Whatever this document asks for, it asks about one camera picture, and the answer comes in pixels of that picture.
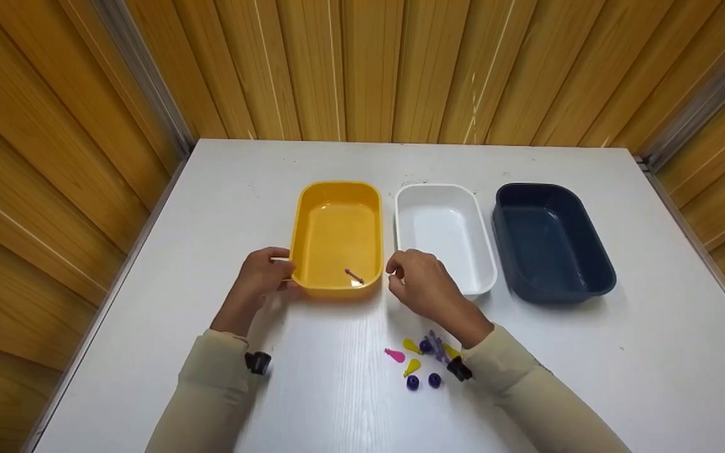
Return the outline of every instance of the dark blue plastic tray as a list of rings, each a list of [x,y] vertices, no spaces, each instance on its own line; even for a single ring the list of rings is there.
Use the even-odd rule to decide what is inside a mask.
[[[497,191],[494,234],[507,284],[539,304],[575,304],[615,287],[617,276],[581,200],[555,184]]]

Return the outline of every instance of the white plastic tray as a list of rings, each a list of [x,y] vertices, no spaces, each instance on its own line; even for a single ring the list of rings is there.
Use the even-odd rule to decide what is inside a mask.
[[[396,193],[396,246],[432,253],[466,298],[487,293],[497,265],[480,205],[455,184],[411,184]]]

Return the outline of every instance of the purple stick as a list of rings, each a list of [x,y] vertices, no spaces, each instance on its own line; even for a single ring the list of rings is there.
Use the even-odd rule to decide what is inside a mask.
[[[448,364],[449,358],[446,356],[446,350],[444,350],[444,342],[441,341],[440,338],[435,336],[435,332],[433,332],[432,330],[429,332],[429,336],[432,338],[432,341],[434,341],[436,345],[435,358],[443,364]]]
[[[350,276],[353,276],[354,280],[359,281],[360,284],[365,284],[365,281],[363,281],[362,278],[360,278],[359,276],[355,276],[354,273],[350,270],[346,269],[346,273]]]

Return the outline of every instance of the table surface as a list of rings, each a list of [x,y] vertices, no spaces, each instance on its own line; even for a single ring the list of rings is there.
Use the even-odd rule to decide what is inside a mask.
[[[460,184],[486,218],[502,184],[571,189],[612,260],[616,288],[572,309],[533,306],[509,293],[498,263],[481,309],[632,450],[725,450],[725,294],[625,150],[201,140],[36,451],[143,450],[242,259],[287,247],[300,190],[322,180],[379,189],[386,258],[393,197],[405,184]],[[533,451],[469,384],[405,389],[403,364],[383,348],[429,327],[385,286],[362,304],[265,309],[250,341],[273,364],[254,383],[236,451]],[[422,363],[422,378],[449,376]]]

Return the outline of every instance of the beige sleeve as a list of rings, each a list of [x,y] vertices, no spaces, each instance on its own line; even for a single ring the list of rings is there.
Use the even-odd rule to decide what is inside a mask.
[[[247,349],[244,338],[215,330],[195,340],[147,453],[231,450],[229,427],[248,391]]]
[[[540,453],[630,452],[578,395],[542,367],[504,327],[461,352],[498,407]]]

